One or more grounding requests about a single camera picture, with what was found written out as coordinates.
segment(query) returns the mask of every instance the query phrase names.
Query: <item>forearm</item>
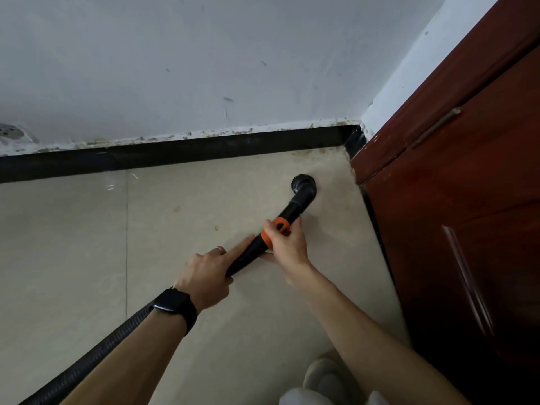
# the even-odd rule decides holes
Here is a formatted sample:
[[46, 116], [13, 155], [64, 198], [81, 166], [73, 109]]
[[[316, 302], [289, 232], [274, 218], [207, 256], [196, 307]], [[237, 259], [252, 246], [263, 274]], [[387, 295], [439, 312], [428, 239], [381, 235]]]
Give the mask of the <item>forearm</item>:
[[435, 368], [385, 332], [315, 268], [296, 285], [360, 386], [389, 403], [468, 403]]
[[180, 315], [154, 310], [62, 402], [146, 404], [186, 334]]

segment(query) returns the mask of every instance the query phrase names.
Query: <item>orange handle grip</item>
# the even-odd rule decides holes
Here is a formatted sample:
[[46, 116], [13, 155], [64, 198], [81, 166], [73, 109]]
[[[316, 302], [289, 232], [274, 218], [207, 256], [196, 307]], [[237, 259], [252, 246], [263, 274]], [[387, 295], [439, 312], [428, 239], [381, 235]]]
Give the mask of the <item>orange handle grip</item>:
[[[283, 217], [276, 217], [272, 221], [272, 223], [281, 234], [285, 236], [289, 236], [291, 234], [291, 231], [290, 231], [291, 225]], [[261, 238], [264, 240], [268, 248], [272, 250], [272, 240], [270, 240], [270, 238], [268, 237], [268, 235], [266, 234], [264, 230], [261, 231]]]

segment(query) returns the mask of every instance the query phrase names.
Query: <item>hand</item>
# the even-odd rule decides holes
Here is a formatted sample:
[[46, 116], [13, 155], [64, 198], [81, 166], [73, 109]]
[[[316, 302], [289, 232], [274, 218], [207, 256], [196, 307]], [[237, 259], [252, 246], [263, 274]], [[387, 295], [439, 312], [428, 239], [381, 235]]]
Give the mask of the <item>hand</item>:
[[274, 253], [264, 253], [261, 258], [280, 265], [287, 283], [295, 286], [296, 280], [303, 273], [314, 268], [307, 257], [306, 237], [302, 231], [301, 218], [298, 217], [291, 225], [289, 237], [282, 235], [269, 220], [265, 221], [264, 229], [272, 240]]
[[200, 313], [205, 308], [215, 306], [229, 295], [232, 278], [226, 278], [227, 269], [246, 250], [255, 236], [246, 237], [231, 251], [222, 246], [215, 247], [204, 255], [196, 254], [189, 260], [174, 288], [190, 295], [193, 305]]

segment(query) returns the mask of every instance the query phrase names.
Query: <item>door panel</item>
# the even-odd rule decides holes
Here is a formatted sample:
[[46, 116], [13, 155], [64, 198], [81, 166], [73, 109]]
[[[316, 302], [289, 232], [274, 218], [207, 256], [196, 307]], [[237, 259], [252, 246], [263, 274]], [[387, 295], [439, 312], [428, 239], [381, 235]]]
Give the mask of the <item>door panel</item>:
[[415, 348], [480, 402], [540, 370], [539, 68], [537, 47], [364, 185]]

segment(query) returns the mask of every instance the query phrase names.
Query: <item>white wall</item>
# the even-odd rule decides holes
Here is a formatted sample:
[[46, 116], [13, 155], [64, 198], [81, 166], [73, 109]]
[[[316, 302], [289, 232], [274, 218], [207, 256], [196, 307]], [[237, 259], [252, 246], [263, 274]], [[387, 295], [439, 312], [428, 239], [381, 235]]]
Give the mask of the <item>white wall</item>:
[[358, 123], [443, 1], [2, 0], [0, 154]]
[[371, 139], [497, 0], [446, 0], [362, 115]]

